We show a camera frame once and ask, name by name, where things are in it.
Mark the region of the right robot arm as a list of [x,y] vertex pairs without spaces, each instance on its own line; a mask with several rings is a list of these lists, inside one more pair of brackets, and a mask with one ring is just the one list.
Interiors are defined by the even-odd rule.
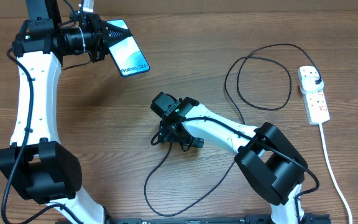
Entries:
[[150,106],[160,119],[153,145],[177,143],[186,152],[208,140],[234,155],[234,163],[272,209],[272,223],[303,223],[301,185],[308,165],[276,126],[236,123],[213,113],[192,98],[176,99],[161,92]]

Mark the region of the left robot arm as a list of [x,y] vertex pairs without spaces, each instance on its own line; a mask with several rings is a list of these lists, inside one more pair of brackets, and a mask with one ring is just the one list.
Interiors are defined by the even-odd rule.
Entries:
[[60,142],[57,87],[64,56],[88,54],[91,62],[101,61],[131,32],[102,20],[93,1],[82,1],[67,22],[56,1],[26,5],[29,18],[7,51],[19,69],[19,101],[10,145],[0,149],[6,192],[14,189],[44,210],[55,208],[70,223],[112,223],[84,189],[79,160]]

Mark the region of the smartphone with blue screen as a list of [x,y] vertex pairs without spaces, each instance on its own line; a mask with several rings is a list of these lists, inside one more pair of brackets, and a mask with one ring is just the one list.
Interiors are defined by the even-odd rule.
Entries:
[[109,48],[110,55],[123,77],[129,77],[150,70],[150,66],[133,36]]

